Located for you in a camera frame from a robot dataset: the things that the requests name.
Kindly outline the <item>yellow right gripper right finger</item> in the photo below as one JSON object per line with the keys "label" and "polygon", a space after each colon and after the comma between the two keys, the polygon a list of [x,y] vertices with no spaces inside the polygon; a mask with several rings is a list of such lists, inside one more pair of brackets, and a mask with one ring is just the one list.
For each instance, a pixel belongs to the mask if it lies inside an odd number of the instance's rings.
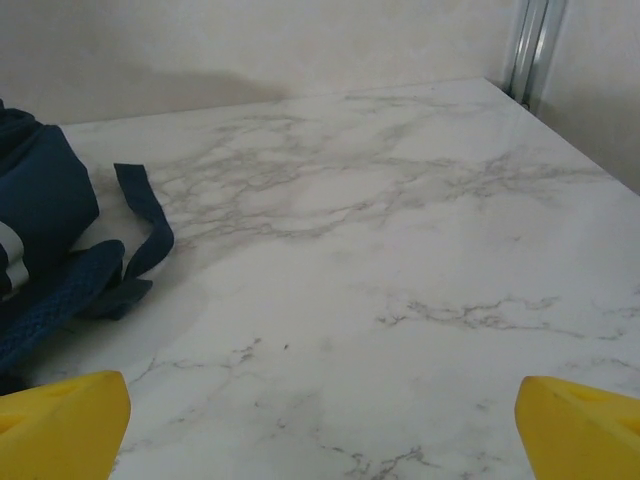
{"label": "yellow right gripper right finger", "polygon": [[640,480],[640,399],[528,376],[515,422],[536,480]]}

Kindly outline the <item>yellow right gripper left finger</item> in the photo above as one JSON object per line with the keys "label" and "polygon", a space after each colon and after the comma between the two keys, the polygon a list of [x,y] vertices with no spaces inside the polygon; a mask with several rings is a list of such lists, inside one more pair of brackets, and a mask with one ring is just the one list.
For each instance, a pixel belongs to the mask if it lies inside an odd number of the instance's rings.
{"label": "yellow right gripper left finger", "polygon": [[130,415],[119,371],[0,396],[0,480],[108,480]]}

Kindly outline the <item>navy blue student backpack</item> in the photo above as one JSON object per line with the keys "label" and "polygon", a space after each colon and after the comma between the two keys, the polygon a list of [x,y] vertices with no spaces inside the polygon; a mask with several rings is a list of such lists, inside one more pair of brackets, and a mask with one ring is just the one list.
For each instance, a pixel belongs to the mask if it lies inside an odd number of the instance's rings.
{"label": "navy blue student backpack", "polygon": [[124,317],[173,249],[146,169],[114,169],[130,210],[151,226],[129,260],[116,239],[75,249],[99,216],[86,167],[59,126],[0,100],[0,396],[26,389],[16,365],[70,319]]}

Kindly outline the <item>aluminium frame post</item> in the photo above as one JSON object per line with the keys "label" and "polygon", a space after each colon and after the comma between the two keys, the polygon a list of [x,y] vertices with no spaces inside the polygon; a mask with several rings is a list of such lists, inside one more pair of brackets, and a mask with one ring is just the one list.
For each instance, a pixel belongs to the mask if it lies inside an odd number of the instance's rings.
{"label": "aluminium frame post", "polygon": [[537,114],[568,0],[517,0],[503,90]]}

